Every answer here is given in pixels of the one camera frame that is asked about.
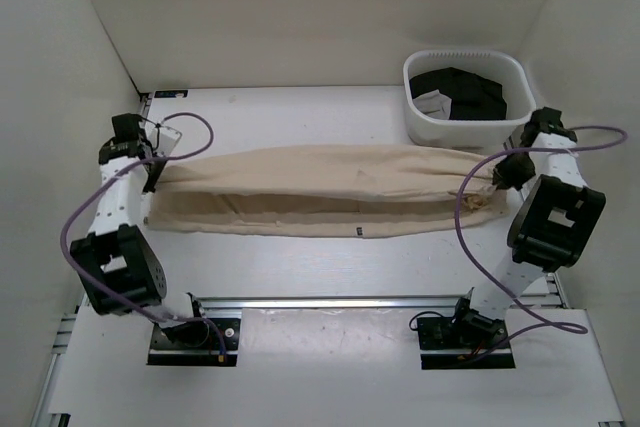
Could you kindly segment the beige trousers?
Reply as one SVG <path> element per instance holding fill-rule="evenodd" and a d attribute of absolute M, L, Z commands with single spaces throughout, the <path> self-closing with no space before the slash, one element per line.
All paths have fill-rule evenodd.
<path fill-rule="evenodd" d="M 184 161 L 160 177 L 157 231 L 390 238 L 476 226 L 509 212 L 482 156 L 414 145 L 307 145 Z"/>

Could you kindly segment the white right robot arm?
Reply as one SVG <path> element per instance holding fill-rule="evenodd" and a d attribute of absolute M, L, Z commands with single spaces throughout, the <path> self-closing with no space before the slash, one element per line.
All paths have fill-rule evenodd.
<path fill-rule="evenodd" d="M 525 124 L 519 147 L 486 160 L 494 189 L 528 195 L 509 228 L 505 257 L 456 305 L 449 334 L 458 345 L 489 343 L 532 283 L 579 260 L 606 197 L 588 187 L 577 151 L 575 131 L 563 125 L 560 111 L 544 107 Z"/>

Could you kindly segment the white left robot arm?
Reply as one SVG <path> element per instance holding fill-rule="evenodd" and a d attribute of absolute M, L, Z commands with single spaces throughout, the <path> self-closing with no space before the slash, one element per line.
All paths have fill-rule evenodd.
<path fill-rule="evenodd" d="M 181 133 L 164 120 L 146 131 L 148 123 L 138 114 L 112 118 L 113 136 L 98 154 L 104 192 L 87 235 L 72 241 L 67 255 L 81 268 L 79 277 L 96 313 L 144 310 L 170 341 L 194 348 L 209 340 L 210 324 L 189 293 L 165 303 L 166 276 L 141 230 L 143 201 L 155 191 Z"/>

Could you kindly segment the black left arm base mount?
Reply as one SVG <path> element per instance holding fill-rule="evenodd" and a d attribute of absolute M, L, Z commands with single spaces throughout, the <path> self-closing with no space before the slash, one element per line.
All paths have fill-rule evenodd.
<path fill-rule="evenodd" d="M 149 342 L 147 364 L 171 367 L 235 367 L 241 338 L 241 314 L 216 313 L 208 317 L 217 326 L 225 345 L 220 355 L 218 335 L 202 322 L 162 330 L 154 326 Z"/>

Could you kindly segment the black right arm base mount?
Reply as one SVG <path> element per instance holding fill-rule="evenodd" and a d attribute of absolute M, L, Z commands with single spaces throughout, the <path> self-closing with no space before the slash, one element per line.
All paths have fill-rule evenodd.
<path fill-rule="evenodd" d="M 450 316 L 422 311 L 408 323 L 418 335 L 422 370 L 514 369 L 505 323 L 466 307 Z"/>

